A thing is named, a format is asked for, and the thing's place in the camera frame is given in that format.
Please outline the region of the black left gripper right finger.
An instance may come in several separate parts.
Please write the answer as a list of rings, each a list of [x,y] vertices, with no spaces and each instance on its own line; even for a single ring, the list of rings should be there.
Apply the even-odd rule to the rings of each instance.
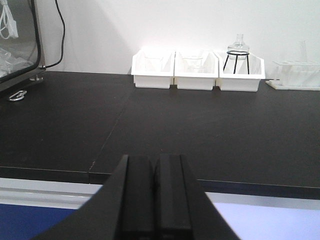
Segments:
[[[154,181],[156,239],[239,239],[197,182],[184,156],[160,155]]]

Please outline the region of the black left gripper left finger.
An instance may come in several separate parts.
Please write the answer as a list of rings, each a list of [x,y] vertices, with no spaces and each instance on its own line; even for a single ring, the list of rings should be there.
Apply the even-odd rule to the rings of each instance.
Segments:
[[[36,240],[153,240],[153,168],[146,156],[124,155],[104,185]]]

